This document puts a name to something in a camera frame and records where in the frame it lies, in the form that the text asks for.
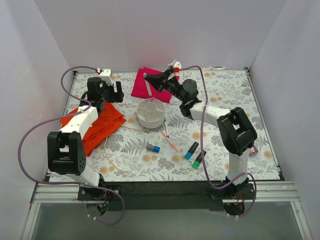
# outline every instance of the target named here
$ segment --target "orange cloth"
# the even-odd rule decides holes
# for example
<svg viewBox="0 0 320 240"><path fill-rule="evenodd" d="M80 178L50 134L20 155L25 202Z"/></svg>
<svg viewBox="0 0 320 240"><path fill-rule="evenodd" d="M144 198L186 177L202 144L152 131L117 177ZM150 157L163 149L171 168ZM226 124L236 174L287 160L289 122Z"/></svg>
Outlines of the orange cloth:
<svg viewBox="0 0 320 240"><path fill-rule="evenodd" d="M77 111L78 108L68 114L74 114ZM124 115L118 112L111 103L106 102L104 104L104 110L82 139L85 155L90 156L91 152L99 147L106 137L111 135L126 121L123 116ZM62 124L62 127L67 125L71 119L72 117L61 119L60 123Z"/></svg>

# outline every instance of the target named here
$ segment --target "pen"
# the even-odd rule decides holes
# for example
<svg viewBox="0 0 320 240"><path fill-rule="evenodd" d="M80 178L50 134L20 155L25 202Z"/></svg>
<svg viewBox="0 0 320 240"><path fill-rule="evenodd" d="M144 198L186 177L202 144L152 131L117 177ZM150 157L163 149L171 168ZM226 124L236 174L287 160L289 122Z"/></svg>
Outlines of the pen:
<svg viewBox="0 0 320 240"><path fill-rule="evenodd" d="M167 126L167 120L166 120L166 119L164 119L164 127L165 127L166 136L169 137L169 134L168 134L168 126Z"/></svg>
<svg viewBox="0 0 320 240"><path fill-rule="evenodd" d="M178 148L174 145L174 143L166 136L166 134L162 131L161 132L164 138L170 143L170 145L173 147L174 150L178 152Z"/></svg>

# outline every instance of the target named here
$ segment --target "white wall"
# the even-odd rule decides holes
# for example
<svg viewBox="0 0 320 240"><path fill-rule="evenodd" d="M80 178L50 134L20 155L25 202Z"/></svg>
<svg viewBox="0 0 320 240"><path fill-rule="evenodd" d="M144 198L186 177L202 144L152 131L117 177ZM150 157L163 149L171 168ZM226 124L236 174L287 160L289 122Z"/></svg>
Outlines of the white wall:
<svg viewBox="0 0 320 240"><path fill-rule="evenodd" d="M285 0L35 0L69 65L252 65Z"/></svg>
<svg viewBox="0 0 320 240"><path fill-rule="evenodd" d="M30 127L63 114L60 76L69 66L32 0L0 0L0 33L0 239L16 240L35 186L20 170L18 144ZM26 169L38 179L46 173L48 132L57 127L40 127L23 146Z"/></svg>
<svg viewBox="0 0 320 240"><path fill-rule="evenodd" d="M320 1L287 0L251 68L284 176L320 239Z"/></svg>

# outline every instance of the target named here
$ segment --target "table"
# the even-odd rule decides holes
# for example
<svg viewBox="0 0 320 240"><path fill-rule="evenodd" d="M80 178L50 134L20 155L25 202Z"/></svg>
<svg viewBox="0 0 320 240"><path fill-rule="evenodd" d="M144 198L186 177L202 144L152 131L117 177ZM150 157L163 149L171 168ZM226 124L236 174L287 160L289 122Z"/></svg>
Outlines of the table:
<svg viewBox="0 0 320 240"><path fill-rule="evenodd" d="M143 100L131 96L136 78L136 72L119 72L113 74L113 79L121 81L124 99L114 103L114 107L124 114L123 124L134 129L143 129L139 124L136 108ZM87 79L95 77L95 73L78 73L74 79L72 94L81 96L87 90ZM179 73L180 82L193 79L197 82L198 98L205 100L201 75L198 70ZM241 107L252 122L258 138L255 146L259 153L249 158L248 172L257 180L280 179L275 158L267 137L266 129L257 107L257 103L244 70L205 70L205 84L210 105L218 108L233 109ZM160 131L164 126L151 130L132 130L120 127L107 139L107 152L113 163L123 173L118 172L109 163L104 152L103 143L87 157L88 166L103 175L107 182L141 182L141 181L203 181L206 176L202 164L198 169L192 168L192 163L200 152L197 148L188 161L184 156L194 141L200 143L200 121L190 120L180 113L181 102L172 97L166 107L166 120L170 139L179 149L176 152ZM77 108L79 101L71 98L68 101L67 112ZM146 150L147 143L160 147L159 153ZM213 125L204 125L204 148L207 151L205 161L210 179L224 180L229 169L229 155L224 148L219 130ZM71 181L67 176L50 174L50 182Z"/></svg>

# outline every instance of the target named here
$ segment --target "white cord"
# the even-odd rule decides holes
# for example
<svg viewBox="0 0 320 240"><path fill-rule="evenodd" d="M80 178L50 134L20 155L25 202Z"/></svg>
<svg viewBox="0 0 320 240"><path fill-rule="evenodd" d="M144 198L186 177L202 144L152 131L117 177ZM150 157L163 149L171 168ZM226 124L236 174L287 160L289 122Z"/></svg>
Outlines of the white cord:
<svg viewBox="0 0 320 240"><path fill-rule="evenodd" d="M108 137L105 138L104 146L103 146L106 159L108 159L109 163L111 163L111 164L115 167L115 169L116 169L120 174L122 174L124 171L121 170L121 169L119 169L119 168L117 168L117 166L111 161L111 159L110 159L110 157L109 157L109 155L108 155L108 153L107 153L107 139L108 139Z"/></svg>
<svg viewBox="0 0 320 240"><path fill-rule="evenodd" d="M125 125L121 125L120 127L124 127L124 128L135 130L135 131L148 131L149 130L147 128L139 129L139 128L133 128L133 127L125 126Z"/></svg>
<svg viewBox="0 0 320 240"><path fill-rule="evenodd" d="M135 130L135 131L146 131L146 130L149 130L147 128L142 128L142 129L138 129L138 128L132 128L132 127L129 127L129 126L125 126L125 125L121 125L120 127L124 127L124 128L127 128L127 129L131 129L131 130ZM107 140L108 140L108 137L105 138L105 141L104 141L104 146L103 146L103 149L104 149L104 153L105 153L105 156L106 156L106 159L108 159L109 163L111 163L115 169L120 173L120 174L123 174L124 171L119 169L110 159L108 153L107 153Z"/></svg>

